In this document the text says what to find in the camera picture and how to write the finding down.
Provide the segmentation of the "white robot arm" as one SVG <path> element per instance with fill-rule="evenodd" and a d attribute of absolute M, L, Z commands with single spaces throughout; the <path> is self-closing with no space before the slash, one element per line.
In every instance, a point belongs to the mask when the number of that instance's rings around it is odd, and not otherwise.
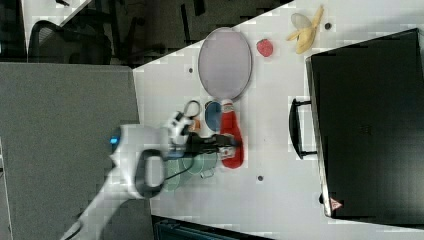
<path fill-rule="evenodd" d="M 192 116 L 177 111 L 163 127 L 141 124 L 120 126 L 116 149 L 110 155 L 114 167 L 100 191 L 60 240 L 100 240 L 103 229 L 122 204 L 133 199 L 157 196 L 164 184 L 154 186 L 147 182 L 150 160 L 164 163 L 183 157 L 218 153 L 228 147 L 239 148 L 241 145 L 229 134 L 201 137 L 189 130 L 193 123 Z"/>

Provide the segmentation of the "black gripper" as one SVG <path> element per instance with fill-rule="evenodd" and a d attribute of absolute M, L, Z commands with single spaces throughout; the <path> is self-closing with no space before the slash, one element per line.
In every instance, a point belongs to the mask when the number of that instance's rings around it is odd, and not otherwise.
<path fill-rule="evenodd" d="M 187 154 L 216 153 L 218 147 L 239 147 L 241 142 L 230 135 L 217 134 L 210 137 L 201 137 L 197 133 L 190 133 L 187 138 L 185 152 Z"/>

